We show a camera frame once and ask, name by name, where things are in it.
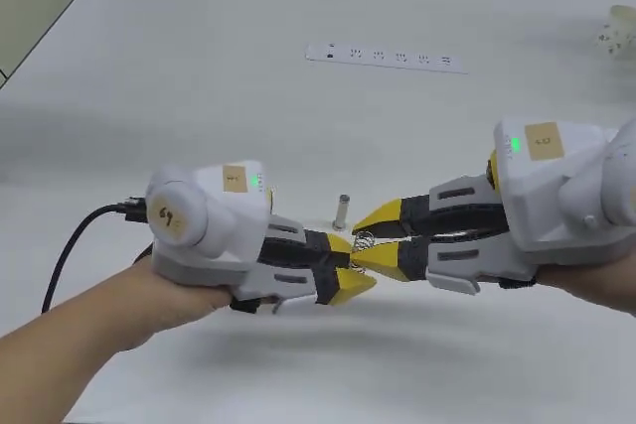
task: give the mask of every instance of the gray plastic part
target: gray plastic part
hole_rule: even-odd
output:
[[[630,228],[624,231],[622,238],[617,238],[611,243],[525,252],[524,257],[527,262],[538,265],[600,265],[623,258],[635,246],[636,231]]]
[[[426,280],[435,288],[474,295],[483,276],[532,280],[538,265],[526,259],[508,232],[469,242],[431,243]]]
[[[302,224],[279,215],[271,216],[265,237],[306,243]],[[238,300],[269,296],[287,300],[316,294],[313,272],[308,268],[280,268],[259,262],[211,260],[196,254],[192,248],[179,249],[157,241],[152,254],[152,265],[156,273],[181,285],[229,286]]]
[[[265,237],[293,240],[294,242],[303,244],[307,242],[302,223],[275,214],[269,219],[269,227],[267,228]]]
[[[161,254],[153,254],[152,266],[157,274],[172,282],[199,287],[238,286],[249,273],[229,268],[189,267]]]
[[[435,186],[428,192],[428,207],[431,211],[470,204],[500,203],[501,198],[490,185],[485,174],[481,176],[462,176]]]

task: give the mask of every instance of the round knob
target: round knob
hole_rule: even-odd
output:
[[[198,243],[208,227],[206,196],[196,185],[171,182],[146,198],[148,224],[158,240],[173,246]]]

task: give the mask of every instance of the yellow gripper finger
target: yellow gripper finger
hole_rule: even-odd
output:
[[[425,280],[428,241],[424,237],[385,242],[351,254],[351,262],[400,282]]]

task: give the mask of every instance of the wrist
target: wrist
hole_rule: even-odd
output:
[[[134,349],[153,334],[144,304],[112,280],[98,284],[78,300],[83,308],[92,310],[95,332],[113,353]]]

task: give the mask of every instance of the paper label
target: paper label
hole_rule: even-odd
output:
[[[559,159],[565,155],[555,122],[527,125],[526,140],[530,159],[533,161]]]
[[[165,198],[156,198],[148,210],[148,220],[161,227],[175,240],[181,239],[186,229],[186,218],[174,208],[171,208]]]
[[[223,190],[226,193],[247,192],[247,174],[244,166],[223,166]]]

